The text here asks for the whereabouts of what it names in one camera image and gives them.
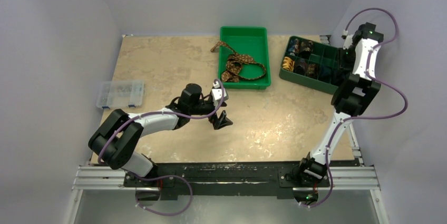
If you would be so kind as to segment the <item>dark green compartment organizer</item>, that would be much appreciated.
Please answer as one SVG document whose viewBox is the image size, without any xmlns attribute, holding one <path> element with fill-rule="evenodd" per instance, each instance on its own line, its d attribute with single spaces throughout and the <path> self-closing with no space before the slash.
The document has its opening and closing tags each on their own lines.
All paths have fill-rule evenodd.
<svg viewBox="0 0 447 224">
<path fill-rule="evenodd" d="M 289 40 L 291 38 L 298 38 L 300 39 L 300 42 L 302 40 L 309 40 L 303 37 L 299 37 L 299 36 L 291 36 L 289 38 Z M 307 59 L 307 63 L 317 63 L 319 64 L 319 68 L 320 66 L 323 65 L 327 65 L 330 66 L 332 68 L 336 68 L 336 57 L 337 57 L 337 50 L 338 48 L 327 45 L 327 44 L 323 44 L 320 42 L 314 42 L 314 48 L 313 48 L 313 52 L 310 55 L 309 59 Z M 281 59 L 281 66 L 282 66 L 282 62 L 285 56 L 289 56 L 295 60 L 297 60 L 297 58 L 299 58 L 298 54 L 295 55 L 293 53 L 287 53 L 287 46 L 285 49 L 285 53 L 283 58 Z M 319 81 L 318 79 L 311 79 L 309 77 L 307 77 L 306 75 L 300 75 L 300 74 L 296 74 L 294 72 L 288 72 L 282 69 L 282 67 L 280 68 L 280 72 L 279 72 L 279 77 L 283 80 L 289 81 L 289 82 L 293 82 L 305 87 L 309 87 L 311 89 L 314 90 L 318 90 L 321 92 L 325 92 L 328 94 L 334 94 L 335 91 L 337 90 L 337 88 L 340 85 L 336 85 L 336 76 L 334 78 L 335 82 L 334 84 L 329 84 L 329 83 L 325 83 L 322 81 Z"/>
</svg>

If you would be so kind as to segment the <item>bright green plastic tray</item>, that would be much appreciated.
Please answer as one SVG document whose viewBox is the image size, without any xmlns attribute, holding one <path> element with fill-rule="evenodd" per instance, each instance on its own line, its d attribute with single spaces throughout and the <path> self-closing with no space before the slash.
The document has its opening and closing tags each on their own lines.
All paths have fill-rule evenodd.
<svg viewBox="0 0 447 224">
<path fill-rule="evenodd" d="M 223 82 L 227 89 L 265 90 L 271 85 L 270 54 L 268 51 L 267 30 L 264 27 L 223 26 L 220 40 L 226 42 L 240 54 L 248 54 L 254 61 L 263 65 L 244 64 L 241 67 L 239 82 Z"/>
</svg>

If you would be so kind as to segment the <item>dark navy striped tie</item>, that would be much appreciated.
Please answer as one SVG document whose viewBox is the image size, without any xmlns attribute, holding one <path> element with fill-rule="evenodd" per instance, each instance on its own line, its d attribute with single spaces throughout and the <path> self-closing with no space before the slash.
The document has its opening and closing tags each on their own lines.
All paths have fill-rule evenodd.
<svg viewBox="0 0 447 224">
<path fill-rule="evenodd" d="M 322 64 L 319 69 L 318 80 L 325 83 L 334 84 L 336 73 L 337 69 Z"/>
</svg>

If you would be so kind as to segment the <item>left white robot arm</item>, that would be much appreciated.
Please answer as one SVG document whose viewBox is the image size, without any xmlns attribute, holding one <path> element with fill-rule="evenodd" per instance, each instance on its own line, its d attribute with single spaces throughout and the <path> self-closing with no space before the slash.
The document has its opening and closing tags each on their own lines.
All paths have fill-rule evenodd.
<svg viewBox="0 0 447 224">
<path fill-rule="evenodd" d="M 217 111 L 226 106 L 228 92 L 214 81 L 208 95 L 200 85 L 190 83 L 164 108 L 147 113 L 126 113 L 116 109 L 91 136 L 88 147 L 100 161 L 113 170 L 123 169 L 137 176 L 145 187 L 157 181 L 157 172 L 150 158 L 136 152 L 139 140 L 160 131 L 177 130 L 191 120 L 207 119 L 215 130 L 232 125 L 227 114 Z"/>
</svg>

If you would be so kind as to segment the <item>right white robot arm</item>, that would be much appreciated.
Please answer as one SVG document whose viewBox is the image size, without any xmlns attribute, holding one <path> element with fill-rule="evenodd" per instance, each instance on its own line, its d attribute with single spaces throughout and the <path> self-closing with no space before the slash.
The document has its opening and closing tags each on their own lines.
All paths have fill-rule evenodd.
<svg viewBox="0 0 447 224">
<path fill-rule="evenodd" d="M 333 151 L 353 118 L 362 115 L 378 94 L 381 84 L 374 77 L 374 67 L 384 35 L 366 22 L 354 34 L 343 34 L 344 45 L 338 49 L 337 69 L 345 77 L 336 89 L 331 105 L 332 120 L 320 143 L 293 170 L 293 176 L 304 186 L 313 186 L 328 176 Z"/>
</svg>

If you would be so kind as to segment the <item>brown patterned tie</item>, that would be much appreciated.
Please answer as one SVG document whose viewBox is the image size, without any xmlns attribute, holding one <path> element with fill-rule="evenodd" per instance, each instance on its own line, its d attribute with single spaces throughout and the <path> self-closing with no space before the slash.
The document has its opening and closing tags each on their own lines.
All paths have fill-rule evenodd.
<svg viewBox="0 0 447 224">
<path fill-rule="evenodd" d="M 229 46 L 224 41 L 217 42 L 211 49 L 211 52 L 214 52 L 217 48 L 220 47 L 226 47 L 228 48 L 231 53 L 228 55 L 226 64 L 225 64 L 225 70 L 220 75 L 220 80 L 222 82 L 232 82 L 232 83 L 239 83 L 241 80 L 244 81 L 254 81 L 258 79 L 262 79 L 266 76 L 267 70 L 266 67 L 255 61 L 255 59 L 248 55 L 248 54 L 240 54 L 236 52 L 231 46 Z M 263 73 L 260 76 L 257 77 L 244 77 L 241 76 L 240 73 L 243 69 L 244 65 L 256 65 L 260 67 L 263 71 Z"/>
</svg>

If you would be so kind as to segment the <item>blue patterned rolled tie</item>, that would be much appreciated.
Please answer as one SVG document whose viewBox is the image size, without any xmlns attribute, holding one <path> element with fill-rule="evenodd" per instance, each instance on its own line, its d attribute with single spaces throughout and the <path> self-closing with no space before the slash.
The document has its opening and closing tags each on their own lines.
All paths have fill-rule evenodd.
<svg viewBox="0 0 447 224">
<path fill-rule="evenodd" d="M 289 40 L 286 52 L 293 53 L 293 54 L 297 55 L 299 53 L 299 48 L 300 48 L 300 39 L 291 38 Z"/>
</svg>

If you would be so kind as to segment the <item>orange striped rolled tie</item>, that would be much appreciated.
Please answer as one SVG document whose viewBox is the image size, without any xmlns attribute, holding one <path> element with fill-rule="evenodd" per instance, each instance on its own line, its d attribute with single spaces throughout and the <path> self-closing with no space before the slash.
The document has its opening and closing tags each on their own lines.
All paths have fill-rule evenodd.
<svg viewBox="0 0 447 224">
<path fill-rule="evenodd" d="M 282 69 L 288 72 L 293 72 L 295 68 L 295 59 L 285 56 L 282 62 Z"/>
</svg>

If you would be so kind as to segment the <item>clear plastic parts box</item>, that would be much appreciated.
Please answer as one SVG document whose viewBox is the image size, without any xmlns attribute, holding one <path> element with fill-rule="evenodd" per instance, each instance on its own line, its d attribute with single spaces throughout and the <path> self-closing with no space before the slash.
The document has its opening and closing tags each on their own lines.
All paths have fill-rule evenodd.
<svg viewBox="0 0 447 224">
<path fill-rule="evenodd" d="M 144 81 L 105 81 L 101 83 L 96 107 L 99 109 L 136 108 L 143 103 Z"/>
</svg>

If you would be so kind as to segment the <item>black mounting base rail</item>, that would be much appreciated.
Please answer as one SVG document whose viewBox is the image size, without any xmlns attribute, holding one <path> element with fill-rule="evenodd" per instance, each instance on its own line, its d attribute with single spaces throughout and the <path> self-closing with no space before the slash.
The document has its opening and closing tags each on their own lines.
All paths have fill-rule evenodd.
<svg viewBox="0 0 447 224">
<path fill-rule="evenodd" d="M 300 191 L 327 189 L 327 178 L 317 182 L 302 173 L 298 161 L 158 163 L 143 181 L 127 173 L 123 185 L 138 190 L 160 189 L 162 200 L 178 196 L 273 196 L 292 199 Z"/>
</svg>

